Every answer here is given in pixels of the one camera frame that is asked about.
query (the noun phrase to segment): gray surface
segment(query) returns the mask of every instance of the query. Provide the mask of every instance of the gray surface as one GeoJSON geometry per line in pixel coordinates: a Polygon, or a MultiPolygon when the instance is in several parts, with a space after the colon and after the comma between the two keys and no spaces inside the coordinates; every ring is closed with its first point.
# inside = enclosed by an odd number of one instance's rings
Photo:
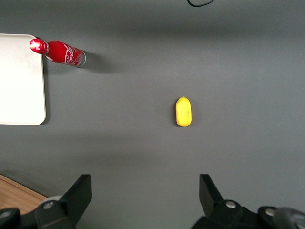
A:
{"type": "Polygon", "coordinates": [[[190,228],[200,173],[250,210],[305,211],[305,1],[0,4],[1,33],[88,53],[82,69],[44,60],[43,125],[0,126],[3,175],[47,196],[92,175],[78,228],[190,228]]]}

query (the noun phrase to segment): bottle cap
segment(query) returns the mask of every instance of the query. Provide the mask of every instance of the bottle cap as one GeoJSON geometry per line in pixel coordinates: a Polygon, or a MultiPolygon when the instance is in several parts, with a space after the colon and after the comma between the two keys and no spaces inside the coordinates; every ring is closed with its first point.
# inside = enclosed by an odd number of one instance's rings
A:
{"type": "Polygon", "coordinates": [[[46,54],[49,51],[49,45],[47,42],[35,38],[30,41],[30,49],[39,54],[46,54]]]}

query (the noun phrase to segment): coca-cola bottle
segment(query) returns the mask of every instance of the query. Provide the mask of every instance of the coca-cola bottle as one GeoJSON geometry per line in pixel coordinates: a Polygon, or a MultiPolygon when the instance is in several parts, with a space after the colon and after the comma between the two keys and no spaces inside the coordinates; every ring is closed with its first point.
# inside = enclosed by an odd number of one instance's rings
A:
{"type": "Polygon", "coordinates": [[[35,38],[30,41],[30,48],[55,63],[82,67],[86,62],[86,55],[82,50],[60,41],[45,42],[35,38]]]}

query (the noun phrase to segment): white tray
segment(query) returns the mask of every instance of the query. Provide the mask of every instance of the white tray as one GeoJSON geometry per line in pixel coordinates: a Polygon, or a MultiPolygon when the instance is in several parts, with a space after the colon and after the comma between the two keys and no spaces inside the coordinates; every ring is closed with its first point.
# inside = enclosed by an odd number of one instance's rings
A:
{"type": "Polygon", "coordinates": [[[42,56],[32,35],[0,33],[0,124],[39,125],[46,117],[42,56]]]}

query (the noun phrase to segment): wooden floor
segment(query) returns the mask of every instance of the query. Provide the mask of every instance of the wooden floor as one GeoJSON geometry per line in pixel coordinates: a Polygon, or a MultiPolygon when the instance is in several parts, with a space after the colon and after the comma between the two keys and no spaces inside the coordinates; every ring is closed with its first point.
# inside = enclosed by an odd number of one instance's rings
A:
{"type": "Polygon", "coordinates": [[[35,209],[46,197],[0,175],[0,209],[19,208],[21,214],[35,209]]]}

